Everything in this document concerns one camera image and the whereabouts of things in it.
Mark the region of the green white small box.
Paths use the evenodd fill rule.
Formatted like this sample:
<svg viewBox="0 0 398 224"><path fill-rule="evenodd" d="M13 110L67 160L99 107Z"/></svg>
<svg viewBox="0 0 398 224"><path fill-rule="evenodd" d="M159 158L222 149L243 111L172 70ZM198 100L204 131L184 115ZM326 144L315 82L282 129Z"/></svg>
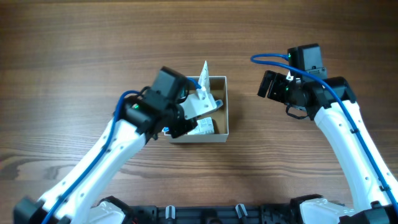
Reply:
<svg viewBox="0 0 398 224"><path fill-rule="evenodd" d="M214 134L213 120L210 117L197 120L197 126L188 135Z"/></svg>

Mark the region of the white lotion tube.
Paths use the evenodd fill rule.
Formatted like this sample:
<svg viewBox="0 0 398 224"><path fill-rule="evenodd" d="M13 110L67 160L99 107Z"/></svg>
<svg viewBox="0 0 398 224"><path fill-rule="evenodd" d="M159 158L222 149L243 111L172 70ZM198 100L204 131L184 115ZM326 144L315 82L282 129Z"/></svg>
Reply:
<svg viewBox="0 0 398 224"><path fill-rule="evenodd" d="M202 90L205 90L207 93L210 93L210 76L209 76L209 69L208 69L208 64L207 61L205 61L199 80L198 84L201 86Z"/></svg>

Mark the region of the blue white toothbrush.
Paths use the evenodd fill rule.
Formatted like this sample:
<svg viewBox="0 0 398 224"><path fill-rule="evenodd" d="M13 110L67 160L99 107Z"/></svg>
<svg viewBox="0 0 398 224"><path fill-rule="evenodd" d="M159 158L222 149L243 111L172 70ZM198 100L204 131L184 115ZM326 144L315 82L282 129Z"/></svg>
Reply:
<svg viewBox="0 0 398 224"><path fill-rule="evenodd" d="M216 100L215 102L216 102L216 105L217 105L217 108L216 108L216 109L219 109L220 107L223 106L222 100ZM168 128L168 127L165 127L165 128L163 129L163 133L167 133L167 132L169 132L169 128Z"/></svg>

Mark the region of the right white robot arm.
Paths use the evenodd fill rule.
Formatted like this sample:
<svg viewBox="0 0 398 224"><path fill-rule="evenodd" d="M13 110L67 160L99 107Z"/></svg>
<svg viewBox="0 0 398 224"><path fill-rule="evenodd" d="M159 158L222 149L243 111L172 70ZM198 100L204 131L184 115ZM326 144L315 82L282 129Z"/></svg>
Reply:
<svg viewBox="0 0 398 224"><path fill-rule="evenodd" d="M327 76L318 44L288 49L281 58L257 54L251 62L287 69L286 75L266 71L258 96L304 111L335 153L349 185L353 208L321 195L290 201L288 217L295 223L397 223L397 180L369 135L356 95L343 77Z"/></svg>

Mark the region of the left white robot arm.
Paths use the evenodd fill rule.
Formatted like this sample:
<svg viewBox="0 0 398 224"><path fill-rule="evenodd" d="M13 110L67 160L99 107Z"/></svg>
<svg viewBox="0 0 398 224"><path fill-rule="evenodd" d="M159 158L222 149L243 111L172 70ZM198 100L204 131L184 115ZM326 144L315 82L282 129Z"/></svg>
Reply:
<svg viewBox="0 0 398 224"><path fill-rule="evenodd" d="M197 125L180 99L196 80L162 67L151 86L128 90L116 105L102 137L59 183L38 201L23 198L13 210L14 223L122 223L123 208L111 202L94 205L117 171L150 139L169 128L179 137Z"/></svg>

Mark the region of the open beige cardboard box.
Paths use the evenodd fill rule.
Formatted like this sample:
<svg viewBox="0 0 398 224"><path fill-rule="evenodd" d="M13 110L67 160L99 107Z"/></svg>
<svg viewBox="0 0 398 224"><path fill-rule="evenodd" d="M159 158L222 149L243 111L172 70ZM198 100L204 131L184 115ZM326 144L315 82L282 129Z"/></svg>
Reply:
<svg viewBox="0 0 398 224"><path fill-rule="evenodd" d="M170 143L176 144L226 142L229 136L227 78L225 76L210 76L210 93L216 100L222 100L223 106L211 114L201 116L200 119L210 117L213 122L215 133L186 134L175 139L172 138L169 133L163 133L165 138Z"/></svg>

